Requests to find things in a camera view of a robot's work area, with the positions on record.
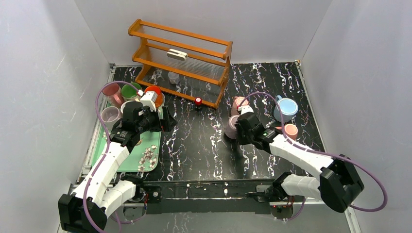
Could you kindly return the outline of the pink ghost pattern mug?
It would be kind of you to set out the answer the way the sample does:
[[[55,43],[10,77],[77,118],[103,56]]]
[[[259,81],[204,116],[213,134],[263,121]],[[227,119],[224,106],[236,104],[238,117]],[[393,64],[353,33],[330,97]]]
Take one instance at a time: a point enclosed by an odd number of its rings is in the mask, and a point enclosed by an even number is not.
[[[112,106],[120,108],[124,103],[124,98],[121,94],[121,87],[117,83],[108,85],[102,90],[107,100]]]

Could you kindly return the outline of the mauve mug white logo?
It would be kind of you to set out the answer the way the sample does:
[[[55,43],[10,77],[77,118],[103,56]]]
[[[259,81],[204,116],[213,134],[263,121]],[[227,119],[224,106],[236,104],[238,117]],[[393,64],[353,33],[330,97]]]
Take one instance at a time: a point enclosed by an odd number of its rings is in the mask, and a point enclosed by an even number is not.
[[[109,106],[103,109],[101,118],[107,129],[111,131],[114,124],[122,118],[122,112],[116,106]]]

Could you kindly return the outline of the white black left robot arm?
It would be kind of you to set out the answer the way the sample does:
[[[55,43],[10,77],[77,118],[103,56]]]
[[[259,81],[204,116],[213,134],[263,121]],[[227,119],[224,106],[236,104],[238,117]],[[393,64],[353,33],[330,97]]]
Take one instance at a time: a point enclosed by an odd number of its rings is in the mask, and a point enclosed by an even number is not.
[[[136,197],[142,181],[126,176],[109,189],[120,165],[131,154],[145,132],[170,132],[177,124],[167,106],[152,109],[132,101],[123,109],[104,152],[86,178],[58,201],[61,228],[70,233],[102,233],[107,220],[126,201]]]

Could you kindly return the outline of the orange mug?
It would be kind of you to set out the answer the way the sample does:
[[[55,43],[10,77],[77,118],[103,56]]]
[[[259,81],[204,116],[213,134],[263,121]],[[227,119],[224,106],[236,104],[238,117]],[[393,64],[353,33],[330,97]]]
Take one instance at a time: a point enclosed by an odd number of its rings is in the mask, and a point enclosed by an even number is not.
[[[164,94],[161,92],[161,89],[159,86],[156,85],[151,85],[146,87],[146,89],[144,90],[144,93],[151,93],[152,97],[151,100],[154,102],[156,108],[163,106],[164,104],[164,99],[165,96]]]

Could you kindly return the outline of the green mug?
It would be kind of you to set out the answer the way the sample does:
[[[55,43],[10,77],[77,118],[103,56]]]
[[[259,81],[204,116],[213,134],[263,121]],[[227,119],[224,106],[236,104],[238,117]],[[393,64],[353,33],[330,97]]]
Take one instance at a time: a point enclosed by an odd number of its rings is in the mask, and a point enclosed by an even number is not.
[[[121,88],[121,95],[125,102],[140,100],[140,96],[137,94],[137,91],[131,85],[128,85],[128,84],[125,84]]]

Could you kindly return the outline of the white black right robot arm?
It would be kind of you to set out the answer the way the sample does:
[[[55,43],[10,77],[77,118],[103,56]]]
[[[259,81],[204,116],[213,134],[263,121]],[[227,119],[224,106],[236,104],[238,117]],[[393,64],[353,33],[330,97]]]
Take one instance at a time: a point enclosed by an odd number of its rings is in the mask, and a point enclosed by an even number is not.
[[[252,144],[310,174],[308,177],[284,172],[266,190],[255,193],[260,200],[278,201],[289,196],[302,196],[322,200],[330,209],[343,213],[364,190],[358,172],[344,155],[332,159],[311,153],[309,147],[285,138],[280,130],[265,128],[251,112],[240,115],[235,126],[239,144]]]

